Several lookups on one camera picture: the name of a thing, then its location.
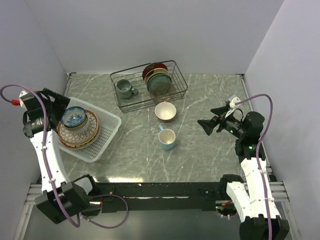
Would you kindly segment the blue speckled bowl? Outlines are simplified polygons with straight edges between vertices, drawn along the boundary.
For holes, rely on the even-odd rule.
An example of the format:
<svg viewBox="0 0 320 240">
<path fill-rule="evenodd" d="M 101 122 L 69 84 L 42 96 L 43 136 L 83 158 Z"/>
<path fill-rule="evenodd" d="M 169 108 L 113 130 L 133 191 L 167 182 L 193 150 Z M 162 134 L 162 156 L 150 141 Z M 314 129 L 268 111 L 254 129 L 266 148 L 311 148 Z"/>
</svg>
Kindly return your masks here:
<svg viewBox="0 0 320 240">
<path fill-rule="evenodd" d="M 78 131 L 88 122 L 86 110 L 80 106 L 72 106 L 65 110 L 61 124 L 70 131 Z"/>
</svg>

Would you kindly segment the white bottom plate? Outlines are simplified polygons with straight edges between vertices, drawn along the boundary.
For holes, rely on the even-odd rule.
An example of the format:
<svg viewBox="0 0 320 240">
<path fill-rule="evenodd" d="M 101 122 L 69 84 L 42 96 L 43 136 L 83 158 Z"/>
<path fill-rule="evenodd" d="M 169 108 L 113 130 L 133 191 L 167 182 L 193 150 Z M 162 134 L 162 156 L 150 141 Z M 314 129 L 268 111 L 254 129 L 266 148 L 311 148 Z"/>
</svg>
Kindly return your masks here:
<svg viewBox="0 0 320 240">
<path fill-rule="evenodd" d="M 67 130 L 61 123 L 58 124 L 57 134 L 59 139 L 64 143 L 70 145 L 80 145 L 89 141 L 98 130 L 100 130 L 100 125 L 98 117 L 95 113 L 90 110 L 85 110 L 87 114 L 87 123 L 84 126 L 84 129 L 80 133 L 75 133 L 74 131 Z"/>
</svg>

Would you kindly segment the orange bear plate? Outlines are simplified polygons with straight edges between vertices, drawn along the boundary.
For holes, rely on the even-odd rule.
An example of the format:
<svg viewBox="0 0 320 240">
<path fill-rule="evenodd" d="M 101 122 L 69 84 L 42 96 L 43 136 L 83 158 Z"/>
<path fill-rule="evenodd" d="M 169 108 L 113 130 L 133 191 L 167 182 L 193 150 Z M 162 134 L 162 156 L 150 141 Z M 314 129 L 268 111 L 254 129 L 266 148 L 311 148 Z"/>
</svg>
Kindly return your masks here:
<svg viewBox="0 0 320 240">
<path fill-rule="evenodd" d="M 87 142 L 83 143 L 83 144 L 78 144 L 78 145 L 71 145 L 68 143 L 64 143 L 61 139 L 59 139 L 59 142 L 66 148 L 68 149 L 72 149 L 72 150 L 79 150 L 79 149 L 83 149 L 85 147 L 88 147 L 89 145 L 93 144 L 95 142 L 95 140 L 98 138 L 100 134 L 100 130 L 97 131 L 97 133 Z"/>
</svg>

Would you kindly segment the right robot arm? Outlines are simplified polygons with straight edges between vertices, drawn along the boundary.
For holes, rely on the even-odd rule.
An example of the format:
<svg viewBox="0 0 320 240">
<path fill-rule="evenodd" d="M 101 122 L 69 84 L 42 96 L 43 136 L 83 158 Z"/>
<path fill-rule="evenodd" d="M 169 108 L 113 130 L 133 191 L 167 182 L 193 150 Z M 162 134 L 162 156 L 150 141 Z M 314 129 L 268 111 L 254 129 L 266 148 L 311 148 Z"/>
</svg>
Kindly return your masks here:
<svg viewBox="0 0 320 240">
<path fill-rule="evenodd" d="M 240 218 L 239 236 L 242 240 L 284 240 L 290 231 L 275 204 L 270 188 L 267 162 L 263 150 L 258 148 L 265 118 L 251 111 L 240 120 L 229 106 L 212 108 L 210 120 L 198 120 L 209 136 L 223 130 L 235 136 L 235 152 L 245 175 L 224 175 L 220 179 L 219 195 L 231 199 Z"/>
</svg>

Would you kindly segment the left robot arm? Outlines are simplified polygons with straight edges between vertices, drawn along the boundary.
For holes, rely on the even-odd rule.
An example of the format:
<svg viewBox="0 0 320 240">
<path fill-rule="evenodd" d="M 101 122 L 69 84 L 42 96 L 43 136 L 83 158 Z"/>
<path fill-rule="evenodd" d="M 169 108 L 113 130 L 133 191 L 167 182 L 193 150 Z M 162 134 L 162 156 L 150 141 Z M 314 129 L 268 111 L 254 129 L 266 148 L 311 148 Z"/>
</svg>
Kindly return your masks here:
<svg viewBox="0 0 320 240">
<path fill-rule="evenodd" d="M 89 175 L 71 181 L 62 161 L 57 127 L 70 101 L 47 88 L 24 89 L 19 94 L 25 109 L 23 133 L 35 149 L 41 172 L 41 195 L 35 198 L 35 205 L 55 224 L 79 216 L 99 195 Z"/>
</svg>

